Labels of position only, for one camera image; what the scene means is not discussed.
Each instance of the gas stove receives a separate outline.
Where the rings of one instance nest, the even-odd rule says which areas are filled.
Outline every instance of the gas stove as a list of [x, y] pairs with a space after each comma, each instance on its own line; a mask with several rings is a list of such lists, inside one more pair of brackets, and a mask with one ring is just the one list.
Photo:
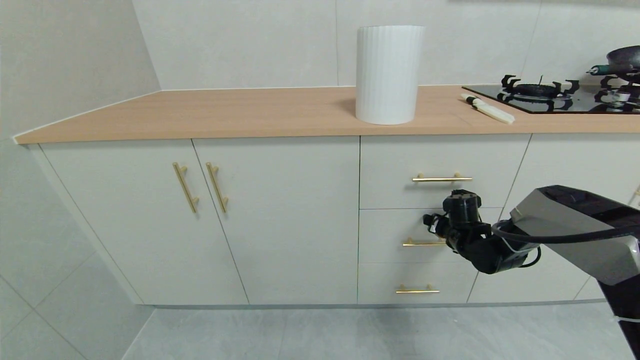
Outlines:
[[616, 77], [606, 76], [600, 85], [581, 85], [577, 80], [546, 85], [518, 83], [514, 75], [505, 75], [501, 85], [463, 88], [527, 113], [640, 114], [640, 85], [616, 87], [610, 85], [613, 79]]

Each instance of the frying pan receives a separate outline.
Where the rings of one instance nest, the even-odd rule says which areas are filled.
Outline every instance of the frying pan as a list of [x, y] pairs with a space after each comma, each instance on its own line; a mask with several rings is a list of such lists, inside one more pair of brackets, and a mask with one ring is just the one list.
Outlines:
[[591, 75], [617, 75], [619, 78], [640, 83], [640, 45], [622, 47], [607, 54], [608, 65], [595, 65]]

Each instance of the pan handle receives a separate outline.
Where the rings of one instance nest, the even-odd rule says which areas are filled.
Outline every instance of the pan handle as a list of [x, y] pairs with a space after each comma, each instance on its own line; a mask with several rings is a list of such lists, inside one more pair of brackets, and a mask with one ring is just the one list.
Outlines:
[[613, 74], [626, 74], [632, 72], [634, 69], [631, 64], [613, 64], [613, 65], [595, 65], [587, 74], [591, 75], [613, 75]]

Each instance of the black cable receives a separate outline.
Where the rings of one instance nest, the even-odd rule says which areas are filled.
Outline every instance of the black cable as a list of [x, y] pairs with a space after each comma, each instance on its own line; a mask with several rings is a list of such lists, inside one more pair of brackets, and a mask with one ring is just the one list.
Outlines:
[[524, 265], [520, 266], [520, 268], [528, 268], [530, 266], [535, 265], [537, 262], [540, 261], [540, 257], [542, 257], [542, 250], [540, 250], [540, 247], [538, 247], [538, 255], [536, 256], [536, 259], [534, 261], [531, 261], [528, 264], [524, 264]]
[[496, 236], [500, 236], [505, 240], [518, 241], [521, 243], [539, 243], [539, 244], [564, 244], [564, 243], [584, 243], [587, 241], [596, 241], [604, 239], [621, 238], [623, 236], [634, 235], [634, 231], [640, 231], [640, 225], [632, 225], [619, 227], [617, 229], [608, 229], [594, 231], [592, 233], [562, 235], [562, 236], [529, 236], [508, 233], [500, 230], [502, 226], [513, 224], [511, 220], [501, 220], [491, 226], [491, 231]]

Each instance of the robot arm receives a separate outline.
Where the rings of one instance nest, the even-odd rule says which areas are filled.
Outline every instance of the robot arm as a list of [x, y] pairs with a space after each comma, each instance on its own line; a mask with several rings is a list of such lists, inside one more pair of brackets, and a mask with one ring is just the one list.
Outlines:
[[[509, 220], [493, 225], [482, 222], [480, 207], [475, 193], [454, 190], [443, 201], [445, 213], [424, 215], [423, 222], [486, 274], [535, 265], [545, 244], [598, 280], [616, 316], [640, 319], [639, 210], [558, 185], [535, 189]], [[525, 264], [532, 250], [536, 257]], [[640, 322], [620, 327], [640, 358]]]

